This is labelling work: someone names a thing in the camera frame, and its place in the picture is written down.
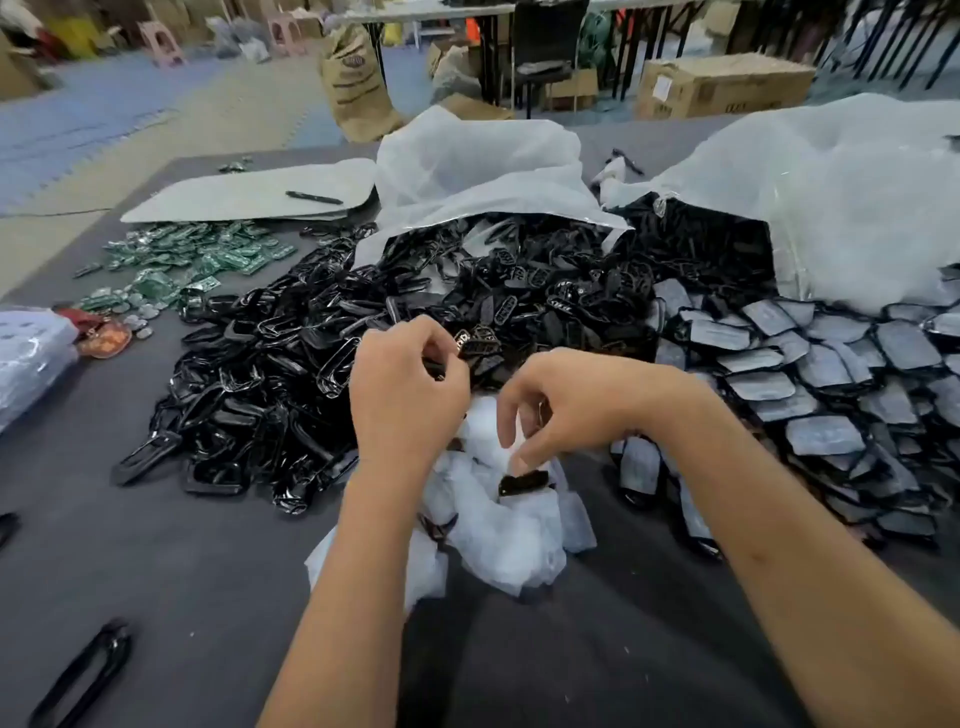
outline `stool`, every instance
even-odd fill
[[[297,19],[288,12],[275,15],[267,21],[270,28],[270,40],[279,56],[305,56],[306,46],[303,45],[303,33],[297,25]],[[299,40],[294,40],[294,31]]]
[[[140,23],[140,34],[143,36],[150,55],[154,57],[156,65],[176,65],[186,63],[183,51],[174,40],[173,34],[163,23],[148,20]]]

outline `chair backrest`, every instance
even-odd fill
[[[540,61],[569,61],[573,65],[588,4],[589,0],[563,0],[552,5],[518,2],[514,9],[516,65]]]

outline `forearm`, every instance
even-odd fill
[[[392,726],[417,492],[361,467],[260,728]]]
[[[676,461],[813,716],[825,725],[958,724],[960,634],[719,398],[695,392],[650,434]]]

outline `gray table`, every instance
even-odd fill
[[[585,174],[612,146],[648,173],[686,157],[729,117],[578,130]],[[254,167],[374,157],[376,146],[254,154]],[[47,305],[121,280],[70,274],[122,235],[120,212],[163,185],[232,158],[171,163],[9,297]],[[291,226],[281,235],[306,250]],[[221,291],[272,280],[227,276]],[[187,331],[175,316],[115,359],[80,366],[0,437],[0,512],[24,527],[0,552],[0,725],[24,725],[54,679],[112,617],[137,629],[126,672],[87,723],[99,728],[252,726],[308,596],[303,559],[336,520],[320,498],[283,519],[252,494],[182,493],[173,463],[119,490],[110,466],[144,439]],[[566,461],[600,547],[552,588],[514,600],[459,567],[447,598],[425,600],[404,637],[400,722],[416,726],[806,725],[725,567],[682,550],[657,515],[617,501],[597,463]],[[894,546],[885,558],[960,621],[960,547]]]

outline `hand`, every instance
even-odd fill
[[[535,353],[500,391],[497,435],[503,448],[514,443],[518,412],[528,439],[510,471],[522,475],[561,452],[606,445],[633,430],[656,437],[658,418],[681,395],[704,390],[674,367],[573,349]]]
[[[426,372],[424,357],[445,365],[444,381]],[[469,367],[453,337],[430,317],[419,316],[364,334],[349,391],[360,467],[374,471],[373,480],[411,481],[422,489],[467,413]]]

